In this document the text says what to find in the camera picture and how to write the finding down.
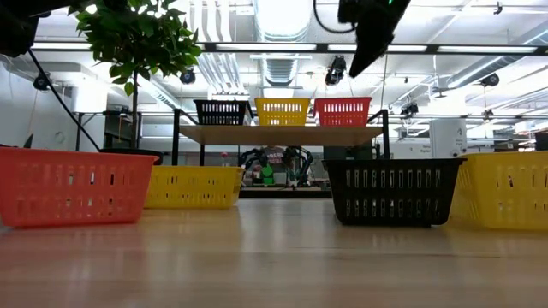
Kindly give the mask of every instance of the table surface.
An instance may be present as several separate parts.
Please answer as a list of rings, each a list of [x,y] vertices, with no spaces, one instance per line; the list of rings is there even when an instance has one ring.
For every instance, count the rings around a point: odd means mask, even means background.
[[[179,132],[202,145],[358,146],[383,133],[381,127],[181,126]]]
[[[344,227],[332,203],[0,233],[2,307],[545,307],[548,234]]]

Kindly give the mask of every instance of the plastic basket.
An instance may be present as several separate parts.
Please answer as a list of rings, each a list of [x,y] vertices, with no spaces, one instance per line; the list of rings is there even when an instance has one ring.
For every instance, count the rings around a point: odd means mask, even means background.
[[[259,125],[304,126],[310,98],[255,98]]]
[[[483,228],[548,230],[548,152],[469,154],[451,221]]]
[[[200,125],[249,125],[253,112],[248,101],[195,99]]]
[[[0,148],[10,227],[136,222],[155,157]]]
[[[365,126],[371,98],[316,98],[320,126]]]
[[[325,161],[343,224],[447,222],[461,159]]]
[[[145,207],[229,209],[238,201],[243,172],[239,167],[154,167]]]

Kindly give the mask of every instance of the shelf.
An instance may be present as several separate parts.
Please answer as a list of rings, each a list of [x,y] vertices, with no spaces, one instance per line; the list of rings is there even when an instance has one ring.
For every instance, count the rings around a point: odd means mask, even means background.
[[[358,146],[383,133],[381,127],[181,126],[180,133],[201,145]]]

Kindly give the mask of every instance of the black cable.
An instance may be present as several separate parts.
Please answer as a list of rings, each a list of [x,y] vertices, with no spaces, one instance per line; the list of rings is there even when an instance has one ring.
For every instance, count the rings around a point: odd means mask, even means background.
[[[34,64],[36,64],[36,67],[38,68],[38,71],[43,75],[43,76],[46,76],[45,74],[45,71],[44,69],[42,68],[42,66],[40,65],[40,63],[38,62],[38,59],[36,59],[36,56],[34,55],[33,51],[32,50],[28,50],[28,54],[31,55],[31,58],[33,59],[33,62]],[[72,119],[72,121],[74,121],[74,123],[76,123],[76,125],[78,126],[78,128],[86,135],[86,137],[89,138],[89,140],[92,142],[93,146],[95,147],[95,149],[97,151],[99,151],[99,147],[97,146],[97,144],[95,143],[95,141],[93,141],[93,138],[92,136],[89,135],[89,133],[87,133],[86,129],[78,122],[78,120],[76,120],[76,118],[72,115],[72,113],[70,113],[70,110],[69,108],[67,108],[67,105],[63,102],[63,99],[59,96],[59,93],[57,93],[57,90],[55,89],[55,87],[51,84],[51,81],[49,78],[45,78],[45,82],[47,82],[48,86],[50,86],[50,89],[51,91],[53,92],[53,94],[55,95],[55,97],[57,98],[57,100],[59,101],[59,103],[61,104],[61,106],[63,107],[63,109],[65,109],[65,111],[67,112],[68,116],[70,116],[70,118]]]
[[[318,16],[318,8],[317,8],[317,4],[316,4],[316,0],[313,0],[313,10],[314,10],[314,17],[316,17],[316,21],[318,22],[319,26],[322,27],[325,31],[327,31],[328,33],[335,33],[335,34],[345,34],[345,33],[352,33],[356,27],[355,25],[353,24],[352,25],[352,29],[349,29],[349,30],[333,30],[333,29],[330,29],[328,28],[326,25],[324,25],[322,23],[322,21],[319,19],[319,16]]]

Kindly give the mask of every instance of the ceiling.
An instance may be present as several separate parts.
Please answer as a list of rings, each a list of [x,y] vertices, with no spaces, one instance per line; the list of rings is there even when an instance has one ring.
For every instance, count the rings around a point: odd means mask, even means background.
[[[195,1],[190,3],[190,17],[197,13]],[[188,0],[179,0],[181,6],[188,5]],[[215,38],[221,33],[217,21],[217,33],[207,30],[208,4],[215,3],[216,17],[219,18],[222,1],[204,1],[202,4],[203,20],[200,28],[206,29],[204,39]],[[279,0],[279,12],[272,12],[277,25],[290,25],[295,18],[308,18],[310,25],[303,41],[308,43],[353,43],[353,33],[332,34],[324,31],[311,14],[312,0]],[[395,43],[398,44],[514,44],[516,40],[530,30],[542,25],[548,19],[548,0],[503,0],[503,12],[494,15],[497,6],[495,0],[412,0],[406,14],[396,29]],[[346,25],[337,24],[337,0],[318,0],[318,12],[321,21],[334,29],[343,30]],[[307,8],[303,12],[291,10],[292,7]],[[254,26],[253,1],[229,1],[229,30],[237,42],[257,41]],[[66,9],[58,10],[52,16],[41,20],[37,31],[37,41],[82,40],[75,31],[76,19],[66,16]],[[241,81],[251,99],[263,95],[261,89],[268,86],[261,74],[260,61],[250,58],[250,54],[236,53],[235,58]],[[89,52],[40,51],[37,57],[41,62],[75,62],[92,72],[93,78],[108,84],[108,64],[93,61]],[[218,57],[213,56],[219,65]],[[399,108],[405,103],[409,94],[421,83],[435,86],[436,76],[443,78],[462,71],[482,56],[426,56],[426,55],[389,55],[378,59],[371,67],[356,79],[344,78],[337,86],[326,86],[324,77],[333,55],[310,55],[308,59],[299,60],[295,82],[291,85],[294,97],[324,98],[371,96],[372,110],[381,106]],[[348,65],[352,56],[345,56]],[[501,84],[496,87],[483,88],[469,85],[455,91],[444,93],[446,98],[435,98],[437,95],[428,91],[428,86],[418,93],[412,93],[409,99],[419,103],[422,113],[427,114],[462,114],[463,112],[479,114],[485,107],[508,104],[518,97],[546,87],[548,57],[529,56],[497,71]],[[158,85],[163,87],[176,99],[207,98],[212,89],[201,74],[193,85],[184,86],[176,77],[162,79],[154,76]],[[126,104],[127,98],[115,92],[109,95],[110,104]],[[140,97],[140,103],[146,110],[165,110],[156,102],[153,95]],[[548,101],[546,96],[535,96],[525,99],[501,113],[520,114],[544,108]]]

